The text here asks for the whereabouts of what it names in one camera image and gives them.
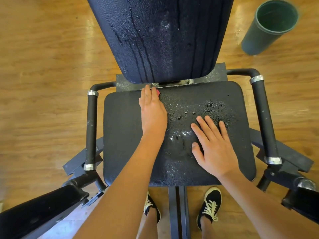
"sneaker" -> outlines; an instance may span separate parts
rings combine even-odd
[[[213,221],[218,221],[216,214],[220,208],[220,205],[221,192],[217,187],[211,187],[205,194],[204,203],[197,217],[197,226],[200,230],[202,230],[200,224],[200,218],[202,216],[207,217],[211,223],[213,223]]]
[[[160,218],[161,218],[161,214],[160,214],[160,211],[158,210],[157,206],[155,205],[153,199],[151,198],[150,196],[150,193],[147,192],[147,195],[146,195],[146,201],[145,201],[145,205],[144,205],[144,214],[147,216],[149,210],[150,210],[150,207],[153,207],[156,209],[157,211],[157,223],[160,221]]]

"forearm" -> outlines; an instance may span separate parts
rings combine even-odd
[[[136,238],[160,141],[142,137],[134,154],[92,211],[75,239]]]
[[[318,225],[275,202],[241,172],[226,174],[220,182],[244,210],[261,238],[316,237]]]

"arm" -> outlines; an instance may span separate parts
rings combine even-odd
[[[209,116],[197,117],[201,129],[191,124],[199,145],[192,145],[193,154],[207,172],[216,176],[244,210],[261,238],[300,239],[317,238],[319,226],[307,218],[288,210],[255,187],[240,172],[237,156],[230,143],[224,123],[220,131]]]
[[[164,140],[167,112],[156,89],[141,91],[143,136],[134,154],[108,188],[74,239],[136,238],[154,161]]]

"hand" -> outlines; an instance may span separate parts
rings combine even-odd
[[[204,150],[203,155],[198,143],[192,144],[192,152],[198,164],[218,179],[228,172],[238,172],[237,156],[230,143],[225,124],[222,121],[219,122],[220,133],[209,116],[205,116],[205,120],[198,116],[196,120],[202,130],[194,123],[191,124],[191,128]]]
[[[150,89],[149,85],[146,85],[138,102],[142,110],[143,135],[147,133],[163,142],[167,128],[167,111],[159,100],[156,88]]]

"weight bench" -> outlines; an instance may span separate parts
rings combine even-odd
[[[289,188],[282,204],[318,222],[315,183],[299,173],[308,172],[313,161],[275,139],[264,77],[255,69],[215,65],[233,0],[88,1],[123,75],[88,91],[86,148],[63,166],[73,176],[61,188],[0,213],[1,238],[38,238],[80,204],[89,206],[103,195],[107,186],[96,167],[103,162],[104,181],[111,186],[136,149],[145,83],[159,89],[168,112],[150,186],[168,186],[171,238],[190,238],[186,186],[220,185],[191,151],[197,137],[190,124],[198,115],[209,115],[216,125],[225,122],[249,180],[256,176],[252,145],[260,148],[257,158],[268,168],[257,187],[265,191],[273,181]],[[228,75],[250,77],[260,132],[249,128],[241,88]],[[105,98],[104,136],[96,139],[98,91],[109,87],[116,92]],[[82,188],[91,183],[99,191],[89,199]]]

